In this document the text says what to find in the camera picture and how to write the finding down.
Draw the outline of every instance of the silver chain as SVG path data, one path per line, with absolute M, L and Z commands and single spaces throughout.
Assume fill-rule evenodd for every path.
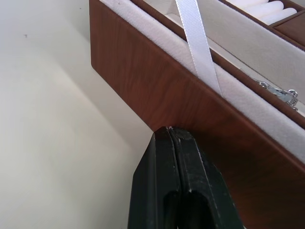
M 272 94 L 276 95 L 279 99 L 281 99 L 283 102 L 287 103 L 291 108 L 294 110 L 298 110 L 295 105 L 298 102 L 297 99 L 297 92 L 295 90 L 282 90 L 278 88 L 272 87 L 270 84 L 260 81 L 260 80 L 255 80 L 259 85 L 261 85 L 263 88 L 266 88 L 268 91 L 270 91 Z

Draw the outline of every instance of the white wall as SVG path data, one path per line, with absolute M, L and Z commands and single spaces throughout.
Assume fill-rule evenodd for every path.
M 0 228 L 126 228 L 151 130 L 91 68 L 87 0 L 0 7 Z

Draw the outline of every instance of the white ribbon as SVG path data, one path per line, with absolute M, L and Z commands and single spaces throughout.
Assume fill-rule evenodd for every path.
M 197 0 L 176 0 L 198 78 L 222 96 Z

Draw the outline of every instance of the white velvet lining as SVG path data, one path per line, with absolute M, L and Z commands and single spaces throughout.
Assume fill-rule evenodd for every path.
M 146 0 L 171 19 L 175 0 Z M 305 103 L 305 52 L 218 0 L 198 0 L 207 36 L 283 89 L 295 89 Z
M 192 73 L 187 43 L 129 0 L 101 0 Z M 305 163 L 305 130 L 215 64 L 224 98 Z

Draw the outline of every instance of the wood grain surface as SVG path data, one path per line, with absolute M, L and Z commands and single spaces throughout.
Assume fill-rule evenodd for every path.
M 304 228 L 300 161 L 99 0 L 90 26 L 93 68 L 152 130 L 191 131 L 248 229 Z

